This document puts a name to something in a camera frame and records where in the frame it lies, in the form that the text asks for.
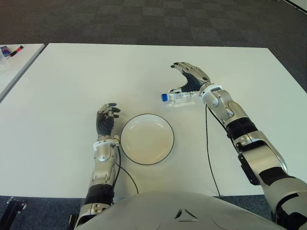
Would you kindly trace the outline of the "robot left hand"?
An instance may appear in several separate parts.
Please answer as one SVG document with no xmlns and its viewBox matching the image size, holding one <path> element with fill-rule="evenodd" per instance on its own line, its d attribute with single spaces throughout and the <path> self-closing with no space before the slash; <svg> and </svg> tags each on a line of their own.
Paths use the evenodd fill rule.
<svg viewBox="0 0 307 230">
<path fill-rule="evenodd" d="M 117 108 L 116 103 L 107 103 L 98 109 L 96 113 L 96 131 L 98 138 L 111 136 L 114 119 L 119 118 L 119 112 L 120 109 Z"/>
</svg>

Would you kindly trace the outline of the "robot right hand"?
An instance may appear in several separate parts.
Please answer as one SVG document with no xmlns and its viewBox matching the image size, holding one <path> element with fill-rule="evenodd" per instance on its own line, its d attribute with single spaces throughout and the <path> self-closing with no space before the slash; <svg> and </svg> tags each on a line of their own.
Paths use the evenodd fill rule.
<svg viewBox="0 0 307 230">
<path fill-rule="evenodd" d="M 206 87 L 212 85 L 209 76 L 199 67 L 187 62 L 175 62 L 170 67 L 178 70 L 186 78 L 187 82 L 179 88 L 171 89 L 169 93 L 198 92 L 203 85 Z"/>
</svg>

